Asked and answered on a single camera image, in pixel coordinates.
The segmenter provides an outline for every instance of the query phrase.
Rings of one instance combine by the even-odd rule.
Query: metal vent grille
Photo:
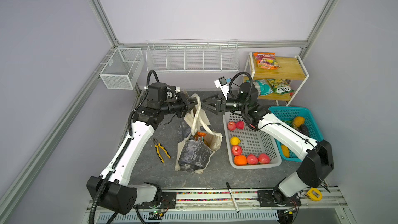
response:
[[[160,220],[148,220],[149,211],[144,211],[141,216],[148,222],[159,222]],[[101,213],[98,217],[97,223],[106,223],[112,216],[112,213]],[[161,222],[228,222],[228,221],[250,221],[250,220],[278,220],[276,210],[247,210],[240,211],[170,211],[167,212]],[[139,223],[140,220],[135,212],[130,212],[127,215],[117,215],[113,223],[129,224]]]

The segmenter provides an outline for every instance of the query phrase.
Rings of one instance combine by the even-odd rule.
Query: gray tabletop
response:
[[[201,98],[217,94],[217,91],[195,91],[188,92],[189,95],[197,93]],[[261,105],[270,107],[275,101],[259,100]],[[203,174],[194,172],[175,171],[177,156],[177,130],[183,119],[174,118],[165,126],[159,126],[153,137],[167,149],[171,156],[168,159],[163,151],[160,151],[164,159],[162,164],[158,158],[152,139],[143,148],[131,174],[130,185],[142,184],[144,182],[156,183],[164,189],[180,188],[210,188],[226,187],[229,182],[231,187],[275,187],[286,176],[297,170],[299,162],[291,162],[282,159],[280,166],[267,169],[235,169],[231,166],[228,158],[227,145],[225,141],[222,115],[206,112],[212,128],[223,135],[221,148],[211,157],[210,163]],[[163,122],[169,121],[171,115],[165,116]]]

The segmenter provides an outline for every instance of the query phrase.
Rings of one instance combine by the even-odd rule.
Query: orange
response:
[[[206,133],[204,133],[204,132],[196,132],[196,135],[199,136],[199,137],[204,137],[204,136],[206,136]]]
[[[246,165],[247,163],[248,163],[248,161],[244,155],[239,155],[239,156],[234,157],[235,165]]]

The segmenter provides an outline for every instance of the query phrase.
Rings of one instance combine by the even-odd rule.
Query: wooden shelf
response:
[[[285,93],[285,94],[277,94],[277,93],[270,93],[265,96],[259,96],[259,99],[269,99],[272,101],[290,101],[290,94]]]
[[[257,67],[256,60],[251,56],[254,62],[254,80],[258,79],[285,79],[304,81],[305,74],[297,59],[287,57],[275,57],[281,66],[278,69],[264,69]]]

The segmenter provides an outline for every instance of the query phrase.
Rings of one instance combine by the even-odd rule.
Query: white wall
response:
[[[306,40],[326,0],[100,0],[122,43]]]
[[[308,107],[333,147],[338,185],[361,224],[396,223],[398,0],[340,0],[305,60]]]
[[[98,83],[8,224],[81,223],[91,200],[87,180],[114,156],[134,94]]]
[[[239,49],[239,70],[243,71],[248,59],[249,52],[275,52],[276,56],[294,57],[300,53],[299,47],[280,47],[280,48],[258,48],[258,49]],[[225,78],[232,78],[236,73],[214,72],[214,73],[158,73],[159,80],[168,85],[177,86],[190,90],[219,90],[215,87],[214,81],[224,76]],[[138,78],[138,84],[143,88],[147,83],[147,64],[145,63],[142,72]]]
[[[0,196],[109,48],[87,0],[0,0]]]

